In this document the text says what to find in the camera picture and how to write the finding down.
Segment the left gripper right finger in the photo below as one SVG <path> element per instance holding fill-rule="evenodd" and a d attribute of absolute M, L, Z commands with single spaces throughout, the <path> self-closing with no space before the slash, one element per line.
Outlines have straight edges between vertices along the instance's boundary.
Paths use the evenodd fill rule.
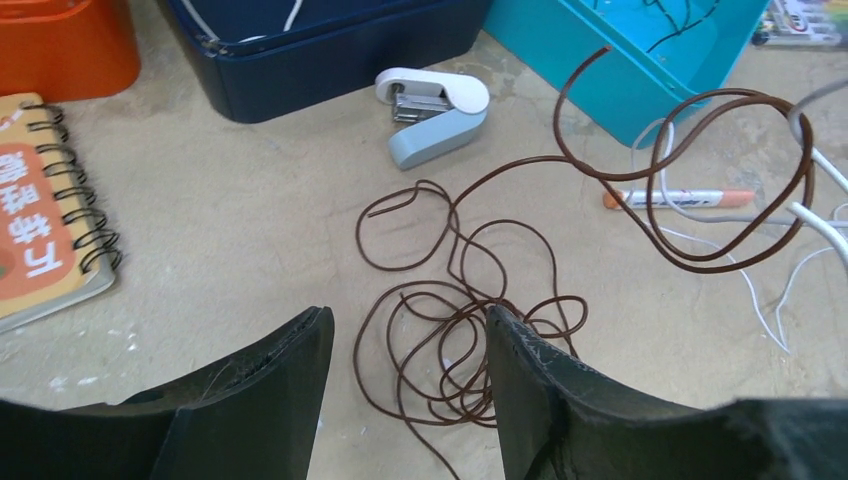
<path fill-rule="evenodd" d="M 626 386 L 493 306 L 487 360 L 509 479 L 843 479 L 841 399 L 708 410 Z"/>

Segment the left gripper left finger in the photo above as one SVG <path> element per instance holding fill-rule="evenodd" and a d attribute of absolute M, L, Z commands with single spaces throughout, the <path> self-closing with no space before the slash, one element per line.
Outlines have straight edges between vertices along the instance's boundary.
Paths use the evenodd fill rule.
<path fill-rule="evenodd" d="M 264 338 L 110 405 L 3 401 L 5 479 L 304 479 L 334 316 L 310 307 Z"/>

